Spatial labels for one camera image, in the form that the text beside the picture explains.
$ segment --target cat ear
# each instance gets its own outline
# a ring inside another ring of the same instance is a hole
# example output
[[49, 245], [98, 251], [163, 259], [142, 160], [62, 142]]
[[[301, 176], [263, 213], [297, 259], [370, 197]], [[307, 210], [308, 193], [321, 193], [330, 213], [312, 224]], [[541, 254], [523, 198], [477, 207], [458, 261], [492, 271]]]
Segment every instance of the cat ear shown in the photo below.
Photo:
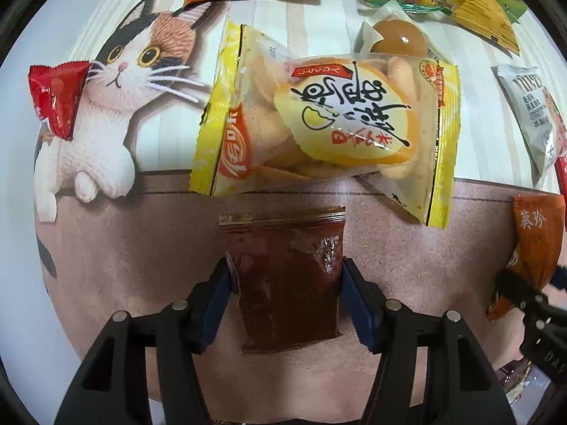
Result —
[[173, 17], [187, 22], [192, 29], [201, 24], [206, 17], [211, 13], [214, 4], [212, 1], [206, 1], [204, 3], [189, 3], [185, 7], [178, 9], [173, 13]]
[[130, 22], [134, 22], [138, 20], [140, 17], [148, 15], [151, 13], [152, 8], [154, 7], [154, 0], [142, 0], [126, 15], [126, 17], [118, 24], [116, 30], [121, 29]]

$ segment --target white striped surface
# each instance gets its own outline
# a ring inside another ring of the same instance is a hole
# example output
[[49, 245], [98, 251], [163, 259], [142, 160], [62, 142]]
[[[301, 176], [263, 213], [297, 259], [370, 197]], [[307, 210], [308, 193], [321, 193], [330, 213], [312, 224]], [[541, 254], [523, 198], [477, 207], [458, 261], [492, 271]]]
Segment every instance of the white striped surface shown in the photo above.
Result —
[[[105, 0], [87, 21], [69, 59], [92, 59], [129, 9], [140, 0]], [[155, 11], [174, 11], [183, 0], [157, 0]], [[217, 52], [226, 15], [250, 24], [287, 45], [298, 56], [351, 52], [364, 17], [356, 0], [238, 0], [227, 4], [215, 23], [203, 33], [201, 49], [189, 65], [209, 87], [214, 80]], [[521, 56], [504, 52], [461, 27], [436, 21], [420, 26], [459, 67], [462, 83], [461, 135], [455, 176], [532, 187], [531, 161], [520, 128], [494, 76], [499, 63], [539, 67], [545, 85], [562, 113], [567, 109], [567, 66], [533, 14], [514, 24]], [[127, 137], [142, 171], [190, 169], [198, 124], [208, 99], [201, 106], [167, 95], [142, 109]], [[555, 173], [543, 189], [558, 193]]]

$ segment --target calico cat illustration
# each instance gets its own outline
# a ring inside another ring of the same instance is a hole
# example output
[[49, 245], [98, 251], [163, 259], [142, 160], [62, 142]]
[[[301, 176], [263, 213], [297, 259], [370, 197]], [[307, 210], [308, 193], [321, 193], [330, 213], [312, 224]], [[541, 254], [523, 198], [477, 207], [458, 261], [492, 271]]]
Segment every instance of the calico cat illustration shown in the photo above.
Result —
[[153, 3], [140, 1], [91, 62], [73, 140], [44, 135], [33, 180], [40, 222], [55, 221], [55, 195], [64, 187], [74, 186], [85, 203], [100, 190], [110, 198], [130, 191], [135, 168], [124, 138], [136, 110], [165, 92], [198, 103], [171, 86], [203, 86], [178, 75], [189, 68], [185, 63], [195, 46], [196, 29], [211, 13], [212, 3], [152, 13]]

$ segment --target metal rivet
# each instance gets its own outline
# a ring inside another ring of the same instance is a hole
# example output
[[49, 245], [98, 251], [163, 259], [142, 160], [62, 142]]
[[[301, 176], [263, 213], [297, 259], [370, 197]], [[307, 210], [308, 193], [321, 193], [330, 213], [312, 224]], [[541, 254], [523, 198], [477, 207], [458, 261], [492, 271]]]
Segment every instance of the metal rivet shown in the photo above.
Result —
[[112, 320], [116, 323], [122, 322], [126, 318], [128, 318], [128, 314], [124, 310], [120, 310], [112, 315]]
[[402, 308], [402, 304], [400, 303], [399, 300], [388, 299], [386, 301], [386, 308], [394, 312], [397, 312], [400, 308]]
[[456, 323], [458, 320], [460, 320], [460, 313], [454, 310], [449, 310], [447, 312], [447, 318], [450, 319], [453, 323]]
[[171, 308], [177, 311], [185, 310], [185, 308], [187, 308], [187, 301], [185, 299], [176, 300], [171, 304]]

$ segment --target yellow oval label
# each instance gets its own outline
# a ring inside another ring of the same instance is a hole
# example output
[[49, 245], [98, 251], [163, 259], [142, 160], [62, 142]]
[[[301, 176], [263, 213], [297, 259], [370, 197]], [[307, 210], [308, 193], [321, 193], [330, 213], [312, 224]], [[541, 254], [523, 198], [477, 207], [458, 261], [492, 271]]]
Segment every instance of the yellow oval label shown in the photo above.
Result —
[[401, 164], [418, 146], [417, 115], [369, 63], [333, 59], [298, 67], [276, 108], [302, 151], [344, 166]]

